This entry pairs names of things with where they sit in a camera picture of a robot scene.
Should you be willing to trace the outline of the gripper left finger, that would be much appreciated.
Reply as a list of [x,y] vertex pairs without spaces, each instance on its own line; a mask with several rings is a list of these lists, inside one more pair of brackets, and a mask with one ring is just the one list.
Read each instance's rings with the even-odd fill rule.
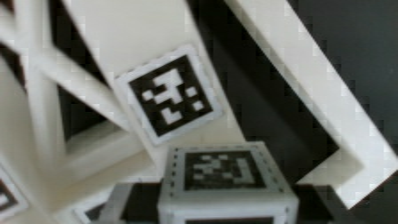
[[124,224],[121,216],[126,208],[131,188],[131,183],[121,183],[115,185],[108,201],[101,210],[98,224]]

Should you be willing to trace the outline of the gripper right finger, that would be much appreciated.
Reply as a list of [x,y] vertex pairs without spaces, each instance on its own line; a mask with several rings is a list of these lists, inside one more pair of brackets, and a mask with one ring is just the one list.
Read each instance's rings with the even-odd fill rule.
[[314,194],[316,207],[311,209],[311,218],[316,224],[355,224],[355,216],[345,208],[332,187],[316,186]]

